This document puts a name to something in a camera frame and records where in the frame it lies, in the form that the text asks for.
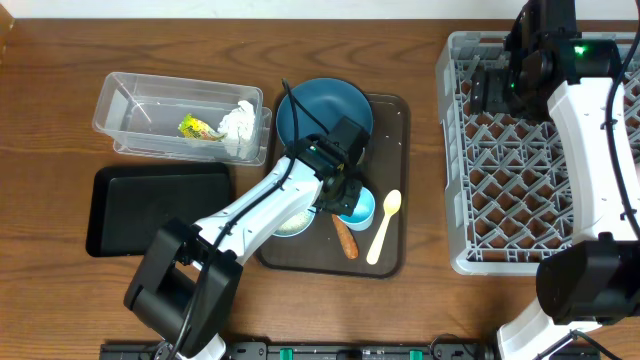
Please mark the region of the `white tissue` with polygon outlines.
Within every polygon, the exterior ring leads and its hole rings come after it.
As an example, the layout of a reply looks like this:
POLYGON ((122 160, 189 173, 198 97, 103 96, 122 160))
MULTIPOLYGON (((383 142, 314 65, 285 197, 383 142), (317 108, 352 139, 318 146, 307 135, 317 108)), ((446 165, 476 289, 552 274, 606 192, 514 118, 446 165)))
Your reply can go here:
POLYGON ((224 134, 222 143, 231 157, 244 160, 249 155, 254 124, 254 106, 246 100, 223 117, 217 131, 224 134))

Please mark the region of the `yellow green snack wrapper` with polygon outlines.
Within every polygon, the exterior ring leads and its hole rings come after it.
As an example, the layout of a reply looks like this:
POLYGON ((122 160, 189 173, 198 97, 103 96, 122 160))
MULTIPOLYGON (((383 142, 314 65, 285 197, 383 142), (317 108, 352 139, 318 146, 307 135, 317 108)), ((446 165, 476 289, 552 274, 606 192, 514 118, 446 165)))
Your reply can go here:
POLYGON ((204 121, 188 113, 178 125, 179 132, 185 138, 207 141, 221 141, 226 137, 224 133, 216 132, 204 121))

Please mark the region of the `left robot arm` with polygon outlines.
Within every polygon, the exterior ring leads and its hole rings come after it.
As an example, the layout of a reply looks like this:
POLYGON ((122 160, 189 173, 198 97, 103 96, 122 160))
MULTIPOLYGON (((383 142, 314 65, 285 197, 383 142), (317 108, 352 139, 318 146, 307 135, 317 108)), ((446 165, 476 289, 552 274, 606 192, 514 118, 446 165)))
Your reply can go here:
POLYGON ((124 298, 170 346, 170 359, 219 359, 247 260, 294 215, 354 212, 368 136, 311 134, 290 143, 271 172, 217 213, 158 231, 124 298))

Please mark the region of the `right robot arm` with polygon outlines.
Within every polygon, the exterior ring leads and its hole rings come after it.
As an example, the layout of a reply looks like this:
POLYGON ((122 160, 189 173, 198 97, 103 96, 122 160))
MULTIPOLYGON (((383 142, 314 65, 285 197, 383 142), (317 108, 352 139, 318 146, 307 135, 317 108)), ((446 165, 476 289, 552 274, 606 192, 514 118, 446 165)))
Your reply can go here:
POLYGON ((473 113, 549 120, 573 205, 572 245, 536 272, 536 296, 501 326, 493 359, 547 359, 639 313, 639 182, 624 119, 631 62, 611 39, 586 39, 571 1, 530 0, 506 36, 504 70, 476 73, 473 113))

